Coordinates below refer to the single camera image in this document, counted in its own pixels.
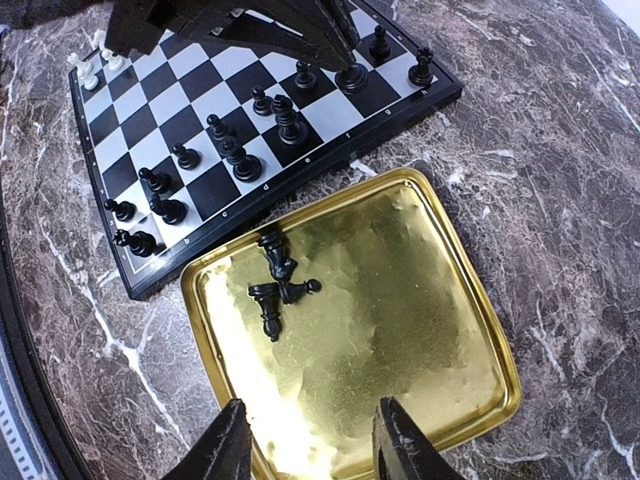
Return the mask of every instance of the gold tray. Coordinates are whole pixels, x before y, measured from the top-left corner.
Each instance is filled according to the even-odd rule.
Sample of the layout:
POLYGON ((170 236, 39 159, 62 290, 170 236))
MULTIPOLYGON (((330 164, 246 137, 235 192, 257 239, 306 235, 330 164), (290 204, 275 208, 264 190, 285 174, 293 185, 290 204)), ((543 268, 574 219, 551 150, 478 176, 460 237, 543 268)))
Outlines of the gold tray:
POLYGON ((393 395, 439 450, 521 400, 504 333, 427 179, 399 169, 277 222, 322 292, 281 308, 271 343, 247 287, 269 283, 258 231, 191 263, 189 318, 222 405, 247 405, 254 475, 371 479, 377 401, 393 395))

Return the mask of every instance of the black square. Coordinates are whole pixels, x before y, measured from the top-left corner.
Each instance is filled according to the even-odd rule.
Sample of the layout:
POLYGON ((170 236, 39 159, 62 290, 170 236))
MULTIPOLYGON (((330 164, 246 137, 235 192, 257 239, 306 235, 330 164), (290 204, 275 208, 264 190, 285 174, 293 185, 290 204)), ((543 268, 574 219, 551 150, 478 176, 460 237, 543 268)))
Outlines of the black square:
MULTIPOLYGON (((159 194, 160 198, 163 200, 175 195, 184 187, 184 182, 182 181, 182 178, 178 173, 178 169, 176 168, 175 163, 173 163, 173 158, 171 157, 165 158, 162 162, 152 168, 151 171, 156 174, 166 173, 171 177, 171 186, 169 187, 169 190, 165 193, 159 194)), ((149 184, 144 180, 140 180, 140 183, 142 183, 142 189, 144 190, 147 200, 150 200, 153 192, 149 188, 149 184)))
POLYGON ((391 53, 389 53, 389 56, 384 60, 376 60, 369 53, 369 46, 371 45, 371 42, 374 38, 375 34, 373 33, 371 35, 367 35, 362 39, 360 45, 358 45, 358 48, 356 49, 372 67, 381 67, 385 63, 390 62, 394 58, 398 58, 400 55, 403 55, 406 52, 406 50, 398 43, 398 41, 393 38, 393 35, 391 35, 391 33, 387 33, 387 42, 389 43, 391 53))
POLYGON ((262 62, 257 61, 247 68, 240 70, 233 77, 227 79, 227 85, 234 93, 240 103, 251 99, 251 89, 260 85, 265 90, 276 84, 275 78, 271 76, 262 62))
POLYGON ((91 131, 91 138, 93 138, 93 146, 97 147, 98 144, 111 135, 119 125, 116 109, 113 105, 110 105, 109 108, 89 124, 89 131, 91 131))
POLYGON ((125 153, 120 160, 111 165, 102 174, 102 178, 109 198, 117 198, 138 180, 136 169, 131 161, 131 155, 125 153))
POLYGON ((133 65, 130 65, 129 68, 109 82, 109 91, 111 92, 113 101, 115 102, 127 93, 136 83, 138 83, 138 76, 133 69, 133 65))
MULTIPOLYGON (((235 137, 238 139, 240 145, 246 145, 258 136, 258 130, 242 107, 236 108, 224 117, 222 121, 233 128, 235 137)), ((213 132, 210 128, 207 129, 207 133, 213 144, 217 147, 218 142, 213 139, 213 132)))
POLYGON ((149 105, 145 105, 136 113, 127 118, 122 124, 122 133, 129 149, 138 144, 140 140, 158 128, 149 105))
POLYGON ((203 63, 180 79, 184 93, 192 102, 220 82, 222 82, 222 77, 211 62, 203 63))
POLYGON ((369 72, 369 85, 366 89, 346 97, 356 110, 367 118, 396 102, 400 95, 374 70, 369 72))
POLYGON ((176 143, 187 143, 204 130, 191 105, 183 108, 160 126, 160 132, 169 149, 176 143))
POLYGON ((264 140, 267 142, 267 145, 269 145, 269 148, 278 159, 278 162, 280 162, 280 165, 282 165, 283 167, 291 165, 299 158, 304 157, 311 150, 322 145, 322 139, 313 129, 311 124, 309 124, 307 119, 304 118, 304 115, 302 115, 301 113, 299 113, 298 115, 299 120, 304 122, 309 129, 309 137, 307 138, 307 141, 304 143, 304 145, 301 145, 300 147, 289 147, 287 145, 284 145, 278 138, 277 126, 267 130, 262 134, 264 140))
POLYGON ((291 98, 291 100, 293 100, 293 103, 298 107, 299 110, 308 107, 313 102, 320 100, 325 95, 328 95, 329 93, 336 90, 335 84, 331 80, 329 80, 329 77, 327 77, 327 75, 322 70, 320 70, 319 68, 311 67, 309 71, 315 74, 318 80, 317 87, 310 92, 301 92, 296 88, 296 73, 280 82, 280 85, 282 85, 284 91, 287 92, 287 95, 289 96, 289 98, 291 98))
POLYGON ((187 185, 187 190, 204 221, 240 197, 238 188, 222 162, 187 185))
POLYGON ((169 64, 165 63, 147 77, 144 77, 140 82, 140 86, 150 102, 177 81, 176 74, 173 73, 169 64))
POLYGON ((162 48, 165 56, 169 59, 171 57, 175 57, 192 43, 192 40, 181 35, 171 35, 160 44, 160 48, 162 48))
POLYGON ((104 70, 98 70, 96 72, 96 77, 98 77, 98 86, 93 90, 87 90, 82 86, 83 82, 80 82, 80 92, 82 93, 82 101, 87 103, 96 93, 101 91, 104 86, 107 84, 107 81, 104 78, 104 70))

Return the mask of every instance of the marble table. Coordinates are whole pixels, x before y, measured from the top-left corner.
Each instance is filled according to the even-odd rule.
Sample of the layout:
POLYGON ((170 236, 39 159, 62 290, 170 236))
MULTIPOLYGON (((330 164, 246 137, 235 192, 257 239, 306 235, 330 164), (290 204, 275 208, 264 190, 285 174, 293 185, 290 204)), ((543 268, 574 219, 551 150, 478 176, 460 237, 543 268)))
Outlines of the marble table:
MULTIPOLYGON (((425 172, 524 391, 511 421, 447 459, 469 479, 638 478, 640 40, 595 0, 382 8, 464 96, 272 217, 393 167, 425 172)), ((0 171, 26 312, 81 451, 98 478, 155 479, 218 407, 178 285, 129 301, 100 224, 64 59, 107 19, 94 8, 7 38, 0 171)))

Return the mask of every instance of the chess piece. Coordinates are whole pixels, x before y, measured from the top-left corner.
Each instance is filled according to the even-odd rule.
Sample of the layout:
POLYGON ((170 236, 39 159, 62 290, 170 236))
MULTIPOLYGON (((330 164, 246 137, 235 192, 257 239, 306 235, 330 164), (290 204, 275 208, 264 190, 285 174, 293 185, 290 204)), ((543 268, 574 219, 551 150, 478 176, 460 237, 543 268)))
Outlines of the chess piece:
POLYGON ((262 310, 262 329, 272 342, 277 342, 280 338, 282 327, 280 326, 280 312, 278 312, 278 284, 267 283, 264 285, 254 285, 249 287, 249 296, 252 297, 262 310))
POLYGON ((177 225, 187 216, 184 203, 179 200, 161 200, 157 193, 151 196, 149 207, 153 213, 161 216, 167 225, 177 225))
POLYGON ((247 155, 247 151, 235 137, 224 137, 218 144, 218 153, 233 166, 233 176, 241 182, 254 182, 262 175, 260 160, 253 155, 247 155))
POLYGON ((361 63, 336 73, 336 85, 345 95, 360 93, 369 85, 369 72, 361 63))
POLYGON ((369 54, 378 61, 382 61, 391 55, 391 46, 387 41, 387 30, 378 25, 375 29, 373 39, 369 45, 369 54))
POLYGON ((313 279, 300 285, 295 283, 281 283, 279 290, 282 303, 292 305, 304 295, 318 293, 322 290, 322 284, 318 280, 313 279))
POLYGON ((176 143, 172 152, 178 157, 178 166, 183 170, 193 170, 200 165, 200 154, 193 148, 185 148, 181 143, 176 143))
POLYGON ((118 230, 113 241, 119 247, 129 247, 131 253, 137 257, 150 256, 157 246, 154 236, 146 232, 136 232, 132 235, 125 230, 118 230))
POLYGON ((273 99, 268 97, 264 93, 264 89, 257 85, 251 89, 251 96, 253 97, 253 111, 261 117, 268 117, 271 115, 271 102, 273 99))
POLYGON ((433 52, 429 48, 421 48, 416 59, 418 64, 409 69, 409 80, 417 87, 428 87, 433 81, 433 73, 429 68, 433 62, 433 52))
POLYGON ((166 193, 171 188, 171 177, 164 172, 153 173, 148 168, 141 168, 138 176, 147 182, 149 190, 154 193, 166 193))
POLYGON ((309 129, 299 120, 298 112, 293 110, 293 102, 284 95, 276 95, 271 109, 278 124, 278 138, 290 147, 303 145, 309 136, 309 129))
POLYGON ((217 115, 209 115, 207 117, 207 124, 211 127, 211 130, 213 131, 213 139, 216 142, 219 142, 225 137, 235 136, 233 128, 224 123, 217 115))
POLYGON ((274 230, 266 233, 258 240, 258 246, 265 250, 271 277, 276 282, 288 282, 291 280, 291 276, 298 266, 298 262, 289 258, 289 252, 282 232, 274 230))
POLYGON ((116 220, 120 222, 128 222, 136 214, 136 206, 133 203, 129 203, 129 202, 118 203, 112 199, 109 199, 106 202, 104 202, 104 209, 111 213, 114 213, 116 216, 116 220))
POLYGON ((318 86, 318 77, 315 73, 309 71, 309 64, 306 62, 296 63, 296 77, 293 81, 294 85, 301 92, 310 92, 318 86))

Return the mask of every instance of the white square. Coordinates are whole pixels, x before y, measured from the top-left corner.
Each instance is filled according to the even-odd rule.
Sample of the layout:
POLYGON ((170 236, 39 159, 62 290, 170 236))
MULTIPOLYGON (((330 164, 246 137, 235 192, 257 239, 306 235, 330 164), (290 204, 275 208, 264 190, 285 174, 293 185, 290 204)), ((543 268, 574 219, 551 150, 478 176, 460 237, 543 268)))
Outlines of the white square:
POLYGON ((129 148, 124 140, 122 129, 118 128, 93 149, 100 172, 107 169, 122 158, 129 148))
POLYGON ((215 113, 220 118, 233 112, 240 106, 229 86, 222 82, 209 90, 191 104, 203 127, 208 127, 207 117, 215 113))
MULTIPOLYGON (((279 83, 276 83, 274 86, 268 88, 267 90, 265 90, 264 93, 271 98, 274 98, 276 95, 287 96, 287 93, 284 91, 284 89, 280 86, 279 83)), ((256 112, 253 111, 253 99, 249 100, 244 105, 242 105, 242 108, 247 114, 247 116, 249 117, 249 120, 251 120, 251 123, 253 123, 253 125, 258 130, 258 133, 262 134, 267 130, 269 130, 270 128, 275 127, 276 125, 275 115, 269 115, 268 117, 262 117, 258 115, 256 112)))
POLYGON ((122 124, 127 118, 136 113, 146 104, 147 97, 145 96, 140 84, 136 83, 118 100, 113 102, 113 108, 116 110, 116 115, 120 124, 122 124))
POLYGON ((188 105, 189 99, 179 83, 174 83, 149 102, 157 125, 163 125, 188 105))
POLYGON ((151 213, 151 210, 149 209, 149 200, 147 200, 144 190, 142 189, 142 183, 139 181, 127 188, 124 192, 118 195, 118 198, 114 198, 114 200, 118 203, 126 201, 136 206, 136 214, 128 222, 120 222, 115 220, 115 215, 113 216, 116 222, 116 227, 119 229, 128 230, 151 213))
POLYGON ((249 143, 244 145, 244 148, 247 151, 247 154, 254 155, 260 160, 260 163, 262 164, 262 174, 260 175, 260 178, 251 183, 241 182, 233 175, 233 167, 229 165, 229 162, 223 162, 225 168, 229 172, 229 175, 242 195, 251 193, 256 188, 264 189, 264 184, 267 185, 265 190, 268 190, 268 181, 283 170, 282 165, 280 165, 280 162, 278 162, 278 159, 269 148, 269 145, 267 145, 267 142, 265 142, 264 138, 261 136, 251 140, 249 143))
POLYGON ((281 82, 296 73, 296 60, 279 53, 270 53, 260 59, 273 78, 281 82))
POLYGON ((176 168, 180 172, 180 177, 185 185, 190 184, 196 178, 201 176, 204 172, 209 170, 214 165, 217 165, 221 158, 216 150, 216 147, 211 142, 209 134, 204 131, 193 137, 187 143, 184 144, 187 148, 193 148, 200 154, 200 165, 193 170, 184 170, 178 166, 178 159, 173 156, 176 168))
POLYGON ((167 63, 167 57, 162 51, 162 48, 157 46, 151 52, 151 55, 143 55, 133 64, 133 69, 136 71, 138 80, 148 77, 151 73, 155 72, 162 65, 167 63))
POLYGON ((105 85, 84 104, 84 115, 87 118, 87 123, 93 122, 112 103, 109 87, 105 85))
POLYGON ((313 102, 302 113, 325 143, 347 133, 364 120, 339 90, 313 102))
POLYGON ((258 57, 248 48, 229 47, 213 58, 213 65, 224 80, 232 77, 243 68, 258 61, 258 57))
POLYGON ((182 202, 187 208, 187 216, 178 225, 167 225, 162 221, 162 217, 155 213, 153 214, 158 230, 160 231, 160 235, 162 235, 164 244, 167 248, 171 248, 178 244, 202 225, 202 220, 200 219, 198 210, 193 204, 193 200, 191 200, 189 191, 186 188, 177 192, 173 197, 171 197, 171 200, 178 200, 182 202))
POLYGON ((208 60, 209 56, 202 47, 197 43, 192 43, 180 53, 171 57, 169 65, 171 65, 171 70, 176 74, 176 77, 182 78, 208 60))
MULTIPOLYGON (((381 67, 377 68, 377 72, 386 82, 398 92, 402 98, 406 98, 415 92, 422 90, 423 87, 417 87, 409 81, 409 75, 407 72, 416 64, 416 57, 410 53, 394 58, 388 63, 385 63, 381 67)), ((438 79, 433 77, 431 84, 435 83, 438 79)))
POLYGON ((167 158, 169 153, 169 148, 157 128, 129 151, 136 172, 141 168, 154 168, 167 158))

